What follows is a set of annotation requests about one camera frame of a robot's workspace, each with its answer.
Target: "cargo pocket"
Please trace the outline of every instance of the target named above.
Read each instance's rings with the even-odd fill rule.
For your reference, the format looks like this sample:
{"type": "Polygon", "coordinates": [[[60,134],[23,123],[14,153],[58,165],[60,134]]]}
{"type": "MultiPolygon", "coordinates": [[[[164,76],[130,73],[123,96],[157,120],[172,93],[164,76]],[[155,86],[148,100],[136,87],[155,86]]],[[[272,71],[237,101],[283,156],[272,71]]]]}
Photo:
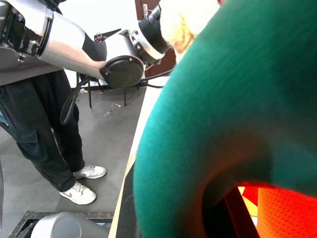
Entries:
{"type": "Polygon", "coordinates": [[[38,143],[38,134],[36,129],[17,130],[9,127],[9,134],[19,143],[38,143]]]}

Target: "robotic arm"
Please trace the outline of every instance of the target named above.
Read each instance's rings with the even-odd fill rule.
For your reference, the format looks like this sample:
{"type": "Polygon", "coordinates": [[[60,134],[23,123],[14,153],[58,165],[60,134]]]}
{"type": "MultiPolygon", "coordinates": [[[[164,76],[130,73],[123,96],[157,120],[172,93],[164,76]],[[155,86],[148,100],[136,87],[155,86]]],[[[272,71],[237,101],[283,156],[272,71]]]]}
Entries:
{"type": "Polygon", "coordinates": [[[105,80],[113,88],[137,84],[146,67],[159,63],[170,45],[160,31],[158,5],[135,29],[94,42],[44,0],[0,0],[0,46],[55,66],[105,80]],[[18,29],[17,37],[11,34],[18,29]]]}

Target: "person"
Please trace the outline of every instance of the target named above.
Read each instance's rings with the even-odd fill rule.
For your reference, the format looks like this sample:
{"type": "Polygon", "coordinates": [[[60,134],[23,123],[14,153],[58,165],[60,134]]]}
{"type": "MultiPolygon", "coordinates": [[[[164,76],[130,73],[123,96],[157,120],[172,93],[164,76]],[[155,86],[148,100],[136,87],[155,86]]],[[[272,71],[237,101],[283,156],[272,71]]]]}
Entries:
{"type": "Polygon", "coordinates": [[[316,11],[315,0],[223,1],[145,127],[133,183],[142,237],[211,237],[203,208],[242,182],[317,197],[316,11]]]}
{"type": "Polygon", "coordinates": [[[67,124],[59,121],[71,94],[65,72],[36,57],[26,56],[24,62],[18,57],[0,47],[0,126],[62,196],[80,205],[92,203],[96,194],[77,179],[101,178],[106,169],[83,159],[77,106],[67,124]]]}

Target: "white wall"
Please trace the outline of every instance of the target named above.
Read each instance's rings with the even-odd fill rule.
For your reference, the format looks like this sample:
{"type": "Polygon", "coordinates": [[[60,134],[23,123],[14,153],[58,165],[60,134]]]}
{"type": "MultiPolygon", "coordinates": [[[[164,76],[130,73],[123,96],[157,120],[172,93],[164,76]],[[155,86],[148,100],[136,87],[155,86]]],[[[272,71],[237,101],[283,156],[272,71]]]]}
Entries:
{"type": "MultiPolygon", "coordinates": [[[[59,5],[63,15],[81,26],[94,39],[98,32],[132,27],[137,22],[134,0],[67,0],[59,5]]],[[[76,73],[66,70],[71,87],[76,73]]]]}

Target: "gray shirt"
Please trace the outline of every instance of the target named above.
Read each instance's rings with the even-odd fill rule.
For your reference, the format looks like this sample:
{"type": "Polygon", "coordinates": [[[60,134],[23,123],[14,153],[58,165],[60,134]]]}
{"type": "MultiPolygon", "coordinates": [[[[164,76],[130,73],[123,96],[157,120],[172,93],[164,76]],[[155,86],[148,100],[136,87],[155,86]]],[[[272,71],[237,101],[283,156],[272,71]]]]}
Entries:
{"type": "Polygon", "coordinates": [[[42,62],[37,57],[27,56],[24,63],[18,62],[18,57],[16,51],[0,47],[0,86],[63,70],[42,62]]]}

